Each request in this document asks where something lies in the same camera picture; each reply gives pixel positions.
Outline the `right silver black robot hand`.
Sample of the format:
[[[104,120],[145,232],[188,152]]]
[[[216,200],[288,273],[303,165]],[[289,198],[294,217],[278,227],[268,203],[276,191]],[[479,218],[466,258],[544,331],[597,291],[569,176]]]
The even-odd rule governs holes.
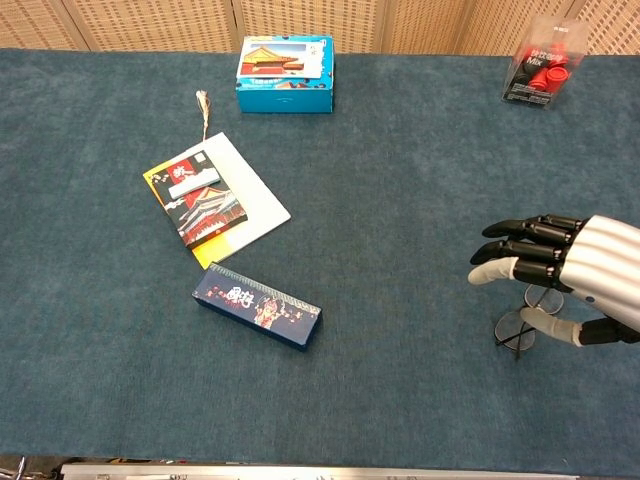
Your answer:
[[[582,323],[526,307],[525,323],[576,347],[639,341],[639,229],[601,215],[553,214],[486,227],[471,257],[472,285],[518,280],[567,293],[603,314]]]

